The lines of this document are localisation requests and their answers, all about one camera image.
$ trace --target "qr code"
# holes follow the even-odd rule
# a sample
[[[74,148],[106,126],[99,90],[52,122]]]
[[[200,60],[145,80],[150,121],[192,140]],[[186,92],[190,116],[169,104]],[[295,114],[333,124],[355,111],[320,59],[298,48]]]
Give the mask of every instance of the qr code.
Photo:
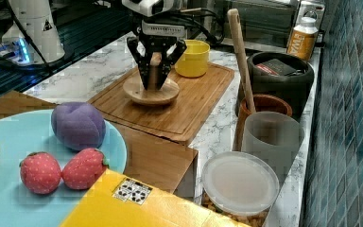
[[[152,188],[146,185],[126,179],[117,187],[113,196],[121,201],[129,200],[142,205],[151,191]]]

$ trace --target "plastic container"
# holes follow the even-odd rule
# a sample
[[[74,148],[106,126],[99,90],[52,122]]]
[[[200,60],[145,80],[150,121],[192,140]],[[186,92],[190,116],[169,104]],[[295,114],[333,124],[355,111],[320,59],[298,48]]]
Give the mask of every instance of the plastic container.
[[[318,29],[315,27],[317,20],[311,17],[302,17],[300,24],[293,28],[287,45],[287,53],[297,56],[304,61],[311,58]]]
[[[208,70],[210,45],[198,40],[185,40],[187,49],[175,64],[178,74],[187,78],[203,76]]]
[[[270,165],[282,186],[303,138],[304,130],[293,118],[281,113],[257,112],[246,119],[241,150]]]
[[[279,193],[278,178],[264,161],[248,153],[220,153],[204,165],[202,183],[214,205],[237,216],[268,209]]]
[[[288,105],[285,101],[281,100],[279,97],[256,94],[253,95],[253,100],[255,105],[255,111],[257,112],[271,111],[280,114],[286,114],[288,116],[292,115],[290,105]],[[240,102],[240,109],[237,117],[237,124],[235,127],[235,134],[233,140],[233,150],[235,151],[241,150],[244,124],[249,115],[251,115],[251,112],[247,108],[246,99],[243,98],[243,100],[241,100]]]

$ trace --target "toy fruit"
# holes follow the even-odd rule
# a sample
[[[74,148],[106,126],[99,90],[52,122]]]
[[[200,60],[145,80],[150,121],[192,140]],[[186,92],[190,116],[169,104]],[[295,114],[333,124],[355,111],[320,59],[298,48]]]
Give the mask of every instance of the toy fruit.
[[[64,183],[72,189],[88,189],[107,169],[104,154],[96,148],[79,152],[64,167],[61,176]]]
[[[20,176],[31,192],[48,194],[61,182],[61,167],[55,157],[49,153],[30,153],[20,163]]]
[[[68,148],[80,151],[98,148],[105,137],[105,121],[101,113],[86,102],[66,102],[51,115],[52,130]]]

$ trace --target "yellow bowl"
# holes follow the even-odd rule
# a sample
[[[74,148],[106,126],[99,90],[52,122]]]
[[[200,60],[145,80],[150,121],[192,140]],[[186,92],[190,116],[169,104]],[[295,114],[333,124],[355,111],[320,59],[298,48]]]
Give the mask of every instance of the yellow bowl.
[[[187,49],[175,64],[176,72],[184,77],[196,78],[208,70],[210,46],[197,40],[185,40]]]

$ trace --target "spice bottle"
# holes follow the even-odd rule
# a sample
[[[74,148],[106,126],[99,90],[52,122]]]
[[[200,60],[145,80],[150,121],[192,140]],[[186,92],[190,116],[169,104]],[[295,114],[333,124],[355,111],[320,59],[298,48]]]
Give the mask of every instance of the spice bottle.
[[[304,61],[308,61],[311,58],[318,35],[315,22],[314,18],[302,17],[300,24],[293,28],[287,46],[287,54],[297,56]]]

